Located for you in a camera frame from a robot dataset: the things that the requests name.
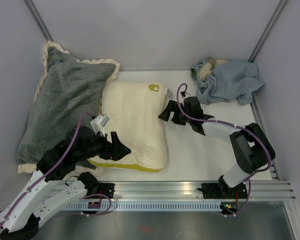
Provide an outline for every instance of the black wire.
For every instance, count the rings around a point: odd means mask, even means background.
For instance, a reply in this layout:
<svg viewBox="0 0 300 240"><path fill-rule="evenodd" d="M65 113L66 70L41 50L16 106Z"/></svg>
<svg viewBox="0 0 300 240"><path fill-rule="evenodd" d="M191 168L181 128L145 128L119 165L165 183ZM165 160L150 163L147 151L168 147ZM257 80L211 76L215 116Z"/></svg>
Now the black wire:
<svg viewBox="0 0 300 240"><path fill-rule="evenodd" d="M70 176L67 180L65 180L65 185L67 185L68 187L70 186L67 181L70 179L70 178L78 178L79 176Z"/></svg>

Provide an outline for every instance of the gray wall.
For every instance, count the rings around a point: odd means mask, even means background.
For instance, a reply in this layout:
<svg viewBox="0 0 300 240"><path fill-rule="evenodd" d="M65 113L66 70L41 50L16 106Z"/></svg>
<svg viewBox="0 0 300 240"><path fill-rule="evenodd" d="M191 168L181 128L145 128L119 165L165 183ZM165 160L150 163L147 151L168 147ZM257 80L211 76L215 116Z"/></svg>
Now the gray wall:
<svg viewBox="0 0 300 240"><path fill-rule="evenodd" d="M0 0L0 210L30 177L17 174L16 148L44 73L44 44L22 0Z"/></svg>
<svg viewBox="0 0 300 240"><path fill-rule="evenodd" d="M279 0L34 0L53 39L125 70L247 60Z"/></svg>
<svg viewBox="0 0 300 240"><path fill-rule="evenodd" d="M300 205L300 0L289 1L257 57L266 82L256 94L282 178Z"/></svg>

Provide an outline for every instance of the beige ruffled trim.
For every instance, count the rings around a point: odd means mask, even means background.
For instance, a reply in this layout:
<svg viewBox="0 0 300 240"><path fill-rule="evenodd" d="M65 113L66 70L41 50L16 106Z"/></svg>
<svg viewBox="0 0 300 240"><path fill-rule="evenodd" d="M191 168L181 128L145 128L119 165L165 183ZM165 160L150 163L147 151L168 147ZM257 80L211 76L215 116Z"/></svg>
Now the beige ruffled trim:
<svg viewBox="0 0 300 240"><path fill-rule="evenodd" d="M38 97L38 94L40 93L41 91L41 88L42 88L42 85L46 79L46 76L47 76L47 64L48 64L48 48L49 47L55 47L56 49L58 49L60 52L63 52L65 54L70 54L69 51L67 50L64 50L60 44L56 43L56 42L53 42L53 41L48 41L46 45L44 45L44 56L43 56L43 64L44 64L44 76L36 90L36 93L35 93L35 96L34 96L34 101L37 100L37 97ZM83 60L83 61L80 61L79 59L76 59L76 61L78 63L86 63L86 64L114 64L116 66L113 74L108 78L108 80L105 82L105 85L106 86L108 83L110 83L111 81L113 81L114 79L116 79L117 77L117 74L119 72L119 68L120 68L120 63L118 63L117 61L113 60L113 59L99 59L99 60ZM101 113L101 100L100 100L100 108L99 108L99 113ZM21 173L28 173L28 174L31 174L35 171L36 169L36 165L35 164L20 164L18 165L18 173L21 174ZM93 175L97 176L99 175L100 173L102 173L103 171L103 168L102 167L97 167L96 170L92 170L90 168L86 168L86 167L82 167L82 166L76 166L75 167L75 170L74 170L74 173L83 173L83 172L90 172L92 173Z"/></svg>

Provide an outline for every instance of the yellow edge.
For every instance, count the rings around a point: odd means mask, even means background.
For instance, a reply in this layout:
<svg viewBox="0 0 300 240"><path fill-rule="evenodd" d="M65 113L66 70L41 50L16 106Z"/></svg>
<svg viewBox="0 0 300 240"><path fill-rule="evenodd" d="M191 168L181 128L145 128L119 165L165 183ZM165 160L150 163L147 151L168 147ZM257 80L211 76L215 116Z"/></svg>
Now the yellow edge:
<svg viewBox="0 0 300 240"><path fill-rule="evenodd" d="M89 163L91 163L94 166L101 167L101 168L119 168L119 169L133 169L133 170L138 170L141 172L147 172L147 173L157 173L162 170L161 169L152 169L152 168L147 168L144 166L140 166L138 164L111 164L111 163L99 163L92 161L90 158L88 159Z"/></svg>

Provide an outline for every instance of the yellow logo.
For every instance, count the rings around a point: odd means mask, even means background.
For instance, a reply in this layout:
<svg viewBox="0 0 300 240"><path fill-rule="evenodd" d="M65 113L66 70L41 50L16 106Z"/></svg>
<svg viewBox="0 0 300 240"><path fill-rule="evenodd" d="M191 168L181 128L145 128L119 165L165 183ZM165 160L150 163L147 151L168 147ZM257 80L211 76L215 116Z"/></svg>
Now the yellow logo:
<svg viewBox="0 0 300 240"><path fill-rule="evenodd" d="M159 92L159 85L158 84L151 84L151 85L149 85L149 89L151 91L154 91L154 92Z"/></svg>

